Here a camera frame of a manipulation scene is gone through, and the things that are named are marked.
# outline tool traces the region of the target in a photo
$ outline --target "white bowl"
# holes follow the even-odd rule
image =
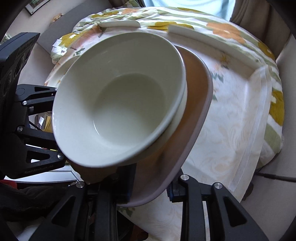
[[[56,93],[59,148],[82,166],[123,164],[167,128],[185,75],[180,53],[158,35],[124,33],[99,42],[74,62]]]

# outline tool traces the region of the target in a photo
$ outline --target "framed picture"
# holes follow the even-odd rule
[[[27,6],[26,9],[32,15],[39,8],[41,8],[44,4],[46,4],[50,0],[32,0]]]

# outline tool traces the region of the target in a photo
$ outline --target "brown plate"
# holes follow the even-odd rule
[[[185,63],[187,103],[181,122],[166,144],[151,156],[137,163],[131,199],[123,207],[146,204],[158,197],[176,176],[191,151],[207,116],[213,82],[205,63],[191,51],[176,46]],[[94,169],[76,164],[73,168],[88,183],[100,181],[104,173],[115,172],[116,167]]]

